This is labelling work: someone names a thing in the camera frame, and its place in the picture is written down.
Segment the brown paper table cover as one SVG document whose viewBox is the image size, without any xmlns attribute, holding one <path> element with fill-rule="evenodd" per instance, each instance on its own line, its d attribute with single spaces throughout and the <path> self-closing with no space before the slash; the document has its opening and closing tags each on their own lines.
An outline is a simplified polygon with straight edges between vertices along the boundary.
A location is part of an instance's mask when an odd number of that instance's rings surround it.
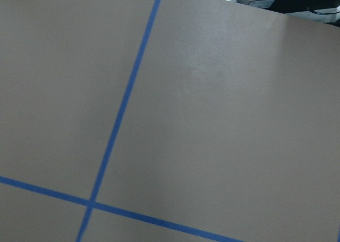
<svg viewBox="0 0 340 242">
<path fill-rule="evenodd" d="M 339 29 L 1 0 L 1 241 L 339 241 Z"/>
</svg>

